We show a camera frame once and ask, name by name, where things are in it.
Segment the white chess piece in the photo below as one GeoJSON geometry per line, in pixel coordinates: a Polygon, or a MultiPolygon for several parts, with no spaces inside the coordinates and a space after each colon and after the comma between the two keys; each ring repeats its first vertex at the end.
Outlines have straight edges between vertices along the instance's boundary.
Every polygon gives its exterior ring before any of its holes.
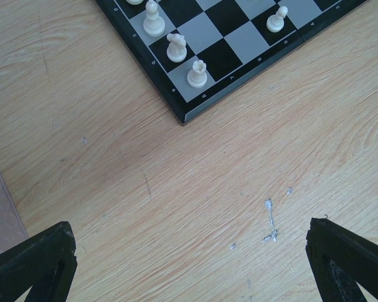
{"type": "Polygon", "coordinates": [[[172,62],[182,62],[188,53],[185,37],[179,33],[168,33],[166,38],[170,42],[166,55],[172,62]]]}
{"type": "Polygon", "coordinates": [[[288,12],[289,10],[286,6],[280,7],[276,14],[270,16],[267,19],[267,29],[272,33],[277,33],[278,31],[282,30],[282,28],[284,27],[284,18],[287,16],[288,12]]]}
{"type": "Polygon", "coordinates": [[[202,60],[194,61],[192,69],[188,72],[188,83],[194,88],[201,88],[207,82],[206,63],[202,60]]]}
{"type": "Polygon", "coordinates": [[[143,0],[126,0],[131,5],[139,5],[143,0]]]}
{"type": "Polygon", "coordinates": [[[147,16],[144,19],[144,31],[149,36],[160,36],[165,30],[165,21],[158,13],[158,4],[154,0],[146,3],[147,16]]]}

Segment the floor debris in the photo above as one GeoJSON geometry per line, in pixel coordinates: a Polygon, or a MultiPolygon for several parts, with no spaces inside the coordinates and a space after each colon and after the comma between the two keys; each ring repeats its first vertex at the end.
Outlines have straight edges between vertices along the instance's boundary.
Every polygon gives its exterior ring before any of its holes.
{"type": "Polygon", "coordinates": [[[266,236],[263,239],[263,242],[270,241],[271,239],[276,242],[277,241],[277,229],[275,227],[275,222],[273,221],[272,211],[273,211],[273,203],[272,200],[269,198],[265,201],[265,206],[267,210],[269,211],[269,219],[270,219],[270,225],[272,226],[272,233],[269,236],[266,236]]]}

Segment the black square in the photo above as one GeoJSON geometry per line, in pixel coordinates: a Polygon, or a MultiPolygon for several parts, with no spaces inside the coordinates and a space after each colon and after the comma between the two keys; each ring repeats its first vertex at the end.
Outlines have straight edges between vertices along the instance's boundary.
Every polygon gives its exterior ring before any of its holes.
{"type": "Polygon", "coordinates": [[[131,5],[126,2],[126,0],[118,0],[117,2],[129,19],[132,19],[134,16],[146,10],[146,1],[143,1],[138,5],[131,5]]]}
{"type": "Polygon", "coordinates": [[[321,11],[331,7],[334,3],[338,2],[339,0],[314,0],[315,3],[319,6],[321,11]]]}
{"type": "Polygon", "coordinates": [[[196,0],[162,0],[158,4],[176,27],[203,13],[196,0]]]}
{"type": "Polygon", "coordinates": [[[215,42],[209,48],[198,53],[197,57],[207,64],[207,70],[215,81],[225,77],[242,65],[225,39],[215,42]]]}
{"type": "Polygon", "coordinates": [[[282,38],[295,30],[295,26],[294,24],[292,24],[289,17],[284,18],[284,27],[278,33],[272,33],[267,29],[267,19],[271,15],[275,14],[279,8],[280,6],[276,4],[269,8],[267,11],[264,11],[259,16],[252,19],[252,23],[256,26],[258,31],[262,34],[269,45],[273,45],[274,43],[280,41],[282,38]]]}
{"type": "Polygon", "coordinates": [[[166,36],[164,36],[149,46],[153,54],[157,57],[161,65],[164,67],[166,72],[170,72],[171,70],[177,68],[177,66],[181,65],[183,62],[186,62],[195,55],[195,53],[189,47],[189,45],[186,45],[186,50],[188,51],[186,58],[182,62],[174,63],[166,55],[166,49],[168,48],[168,45],[169,41],[166,39],[166,36]]]}
{"type": "Polygon", "coordinates": [[[222,36],[228,35],[249,21],[235,0],[222,0],[206,10],[206,14],[222,36]]]}

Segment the wooden floor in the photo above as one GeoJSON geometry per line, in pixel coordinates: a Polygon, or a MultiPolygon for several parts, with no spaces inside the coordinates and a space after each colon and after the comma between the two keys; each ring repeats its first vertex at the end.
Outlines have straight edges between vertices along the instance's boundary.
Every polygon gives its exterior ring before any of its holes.
{"type": "Polygon", "coordinates": [[[94,1],[1,0],[0,170],[69,301],[319,301],[312,217],[378,244],[378,0],[185,127],[94,1]]]}

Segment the chessboard border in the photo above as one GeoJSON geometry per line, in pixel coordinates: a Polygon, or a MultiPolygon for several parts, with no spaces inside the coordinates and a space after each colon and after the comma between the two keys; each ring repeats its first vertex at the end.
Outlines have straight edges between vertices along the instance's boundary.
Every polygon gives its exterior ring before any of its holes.
{"type": "Polygon", "coordinates": [[[163,68],[155,61],[153,54],[144,44],[144,42],[139,38],[133,26],[130,24],[129,19],[124,16],[123,12],[114,11],[114,8],[116,6],[114,0],[95,1],[101,8],[103,14],[108,18],[113,28],[119,34],[121,40],[127,46],[127,49],[129,50],[135,61],[139,64],[147,78],[150,80],[152,85],[164,99],[165,103],[174,113],[176,119],[181,125],[185,125],[189,121],[194,119],[194,117],[198,116],[206,109],[209,109],[212,105],[223,99],[228,94],[232,93],[234,90],[240,88],[250,79],[262,73],[264,70],[267,70],[273,64],[276,64],[277,62],[284,59],[295,49],[299,48],[308,40],[317,36],[325,29],[329,28],[332,24],[344,18],[346,15],[351,13],[354,9],[358,8],[368,0],[339,0],[336,4],[332,5],[317,18],[311,20],[309,24],[306,24],[299,30],[296,30],[291,35],[289,35],[288,37],[293,37],[290,43],[282,45],[284,39],[280,40],[276,45],[270,47],[259,57],[265,57],[266,55],[268,55],[268,53],[272,52],[272,49],[274,48],[281,48],[281,50],[279,50],[277,53],[268,57],[266,60],[264,60],[251,70],[245,72],[245,74],[243,74],[244,70],[249,68],[252,62],[256,59],[242,65],[238,70],[235,70],[231,74],[228,74],[214,86],[203,92],[201,96],[199,95],[195,97],[188,103],[183,99],[183,96],[175,88],[167,73],[165,73],[163,68]],[[236,77],[237,75],[239,75],[239,78],[236,81],[232,82],[232,84],[230,84],[230,77],[236,77]],[[223,85],[223,83],[226,83],[223,89],[217,89],[218,92],[214,93],[210,97],[202,97],[207,96],[208,93],[216,90],[216,85],[221,86],[223,85]]]}

